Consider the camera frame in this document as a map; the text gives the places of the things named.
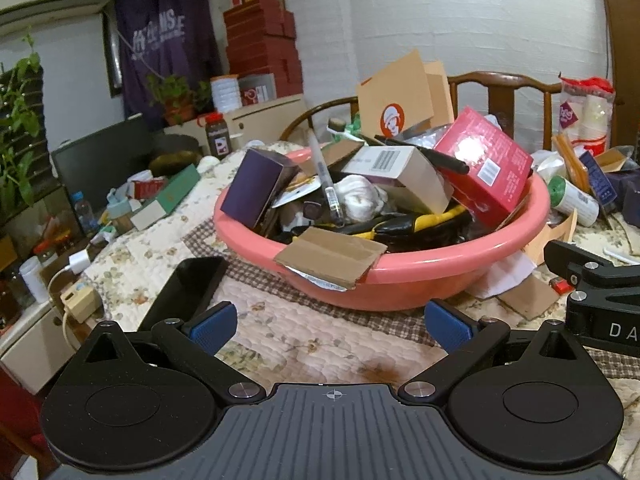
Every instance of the floral tablecloth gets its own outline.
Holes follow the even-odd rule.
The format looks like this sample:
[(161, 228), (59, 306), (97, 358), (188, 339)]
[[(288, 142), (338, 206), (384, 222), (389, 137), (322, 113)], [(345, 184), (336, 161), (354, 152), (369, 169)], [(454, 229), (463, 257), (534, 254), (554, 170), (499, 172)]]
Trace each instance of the floral tablecloth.
[[(278, 142), (287, 153), (298, 146)], [(422, 310), (377, 314), (337, 308), (314, 300), (278, 277), (236, 257), (216, 235), (215, 201), (233, 179), (243, 152), (233, 153), (203, 175), (171, 216), (143, 232), (131, 232), (106, 248), (85, 271), (104, 301), (106, 319), (126, 332), (137, 329), (178, 263), (193, 256), (222, 254), (229, 269), (213, 301), (238, 309), (238, 332), (219, 357), (263, 384), (276, 382), (363, 383), (398, 386), (445, 355), (425, 332)], [(578, 228), (575, 242), (596, 254), (606, 246), (628, 252), (620, 225)], [(548, 280), (545, 267), (535, 271)], [(460, 294), (450, 303), (475, 319), (497, 317), (512, 327), (536, 328), (544, 319), (564, 318), (561, 298), (539, 318), (527, 321), (498, 299)], [(640, 478), (640, 360), (590, 351), (625, 407), (625, 425), (611, 465)]]

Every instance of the pink plastic basin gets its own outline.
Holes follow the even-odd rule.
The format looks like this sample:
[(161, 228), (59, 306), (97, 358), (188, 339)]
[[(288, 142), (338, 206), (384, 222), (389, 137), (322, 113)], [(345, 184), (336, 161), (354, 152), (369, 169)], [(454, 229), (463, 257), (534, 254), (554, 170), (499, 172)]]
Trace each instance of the pink plastic basin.
[[(295, 161), (308, 157), (308, 150), (289, 153)], [(285, 245), (268, 240), (220, 211), (226, 189), (216, 202), (214, 222), (222, 241), (248, 262), (277, 274), (312, 298), (355, 310), (388, 312), (425, 305), (431, 298), (445, 299), (465, 290), (487, 272), (488, 267), (533, 240), (544, 226), (549, 195), (544, 181), (534, 174), (530, 197), (521, 214), (498, 232), (463, 244), (383, 254), (353, 290), (325, 290), (273, 258)]]

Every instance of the white wall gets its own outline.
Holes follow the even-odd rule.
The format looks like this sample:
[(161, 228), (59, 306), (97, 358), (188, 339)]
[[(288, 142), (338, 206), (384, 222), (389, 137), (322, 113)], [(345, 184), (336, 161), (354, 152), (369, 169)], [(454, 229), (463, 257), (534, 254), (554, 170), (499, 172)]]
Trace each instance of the white wall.
[[(109, 92), (100, 15), (35, 27), (31, 35), (44, 68), (49, 151), (66, 139), (79, 139), (124, 120), (122, 98), (111, 98)], [(28, 53), (21, 37), (0, 40), (5, 69)]]
[[(220, 12), (213, 9), (223, 41)], [(602, 0), (287, 0), (296, 15), (298, 51), (310, 104), (353, 95), (354, 83), (412, 48), (441, 59), (451, 75), (473, 70), (524, 73), (544, 82), (606, 76)], [(486, 110), (486, 94), (462, 87), (460, 104)], [(542, 99), (516, 98), (516, 138), (542, 143)]]

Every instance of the water bottle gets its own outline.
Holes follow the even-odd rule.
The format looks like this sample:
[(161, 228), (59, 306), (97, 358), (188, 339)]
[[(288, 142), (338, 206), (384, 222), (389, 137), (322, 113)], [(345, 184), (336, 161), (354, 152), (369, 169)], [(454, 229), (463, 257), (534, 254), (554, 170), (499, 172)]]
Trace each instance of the water bottle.
[(82, 191), (73, 193), (71, 200), (74, 202), (74, 209), (76, 210), (78, 221), (82, 226), (84, 234), (95, 231), (98, 228), (98, 222), (95, 220), (91, 204), (89, 204), (88, 200), (85, 200)]

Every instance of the dark purple shirt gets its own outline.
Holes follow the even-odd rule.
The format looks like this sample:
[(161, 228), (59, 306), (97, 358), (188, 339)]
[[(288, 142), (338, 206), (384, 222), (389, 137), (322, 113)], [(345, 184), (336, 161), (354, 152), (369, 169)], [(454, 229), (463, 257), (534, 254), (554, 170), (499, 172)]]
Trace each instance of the dark purple shirt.
[(209, 0), (115, 0), (120, 41), (122, 94), (126, 115), (142, 112), (150, 128), (162, 127), (162, 105), (149, 105), (149, 69), (187, 78), (192, 89), (222, 74), (209, 13)]

